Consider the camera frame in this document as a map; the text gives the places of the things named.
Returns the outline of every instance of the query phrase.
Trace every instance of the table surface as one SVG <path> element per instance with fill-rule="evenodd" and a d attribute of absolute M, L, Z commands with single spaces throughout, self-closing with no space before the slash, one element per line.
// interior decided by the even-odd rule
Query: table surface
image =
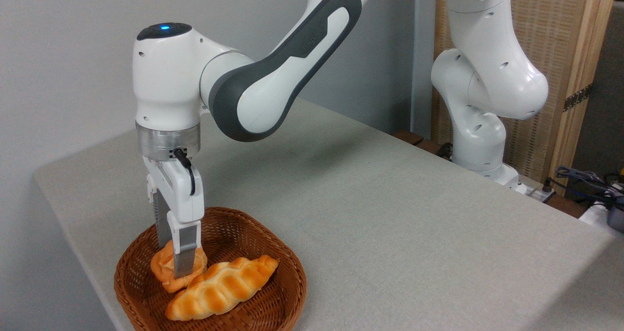
<path fill-rule="evenodd" d="M 201 124 L 206 205 L 250 214 L 303 264 L 296 330 L 624 329 L 610 234 L 305 100 L 260 142 Z M 134 132 L 35 174 L 119 330 L 113 275 L 153 222 L 146 175 Z"/>

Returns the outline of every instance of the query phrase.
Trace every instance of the pastry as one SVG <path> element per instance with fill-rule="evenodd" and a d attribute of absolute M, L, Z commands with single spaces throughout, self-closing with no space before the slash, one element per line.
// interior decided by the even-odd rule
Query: pastry
<path fill-rule="evenodd" d="M 208 264 L 208 258 L 203 252 L 201 247 L 195 250 L 195 261 L 193 262 L 193 272 L 190 275 L 176 278 L 174 272 L 174 242 L 170 240 L 165 247 L 158 251 L 152 262 L 150 262 L 150 268 L 156 278 L 162 282 L 162 286 L 169 293 L 174 293 L 184 287 L 196 278 L 196 276 L 206 271 L 206 265 Z"/>
<path fill-rule="evenodd" d="M 227 313 L 238 303 L 252 298 L 268 282 L 278 264 L 278 260 L 268 255 L 214 264 L 174 297 L 165 316 L 170 320 L 191 320 Z"/>

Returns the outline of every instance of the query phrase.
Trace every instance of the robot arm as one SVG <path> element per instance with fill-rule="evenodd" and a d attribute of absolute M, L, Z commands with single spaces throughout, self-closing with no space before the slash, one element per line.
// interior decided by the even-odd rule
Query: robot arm
<path fill-rule="evenodd" d="M 308 0 L 303 18 L 267 58 L 251 62 L 232 52 L 210 61 L 201 76 L 201 98 L 221 131 L 244 142 L 274 133 L 367 1 Z"/>
<path fill-rule="evenodd" d="M 515 169 L 503 163 L 506 130 L 497 116 L 527 119 L 539 112 L 548 82 L 522 51 L 510 0 L 447 0 L 453 43 L 435 60 L 431 80 L 453 125 L 459 166 L 524 193 Z"/>
<path fill-rule="evenodd" d="M 176 277 L 190 273 L 201 245 L 203 184 L 191 160 L 200 150 L 205 106 L 231 138 L 269 136 L 350 33 L 367 1 L 308 0 L 301 20 L 259 62 L 187 24 L 157 24 L 138 35 L 132 69 L 138 142 L 149 170 L 159 244 L 174 241 Z"/>

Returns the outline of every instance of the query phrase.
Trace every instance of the wicker basket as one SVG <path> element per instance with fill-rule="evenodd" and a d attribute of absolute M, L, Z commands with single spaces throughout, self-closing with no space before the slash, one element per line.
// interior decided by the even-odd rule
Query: wicker basket
<path fill-rule="evenodd" d="M 285 331 L 294 327 L 306 298 L 306 276 L 294 252 L 249 215 L 227 208 L 206 208 L 201 244 L 208 264 L 267 254 L 279 266 L 250 300 L 222 315 L 171 321 L 165 309 L 176 295 L 167 293 L 150 270 L 158 251 L 156 228 L 140 234 L 123 253 L 115 273 L 115 292 L 136 330 Z"/>

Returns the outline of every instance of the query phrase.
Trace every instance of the braided bread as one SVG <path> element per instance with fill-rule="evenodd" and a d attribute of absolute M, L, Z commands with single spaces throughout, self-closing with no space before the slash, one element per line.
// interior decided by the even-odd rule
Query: braided bread
<path fill-rule="evenodd" d="M 278 264 L 278 260 L 268 255 L 214 264 L 174 297 L 165 316 L 170 320 L 191 320 L 227 313 L 238 303 L 252 298 L 268 282 Z"/>

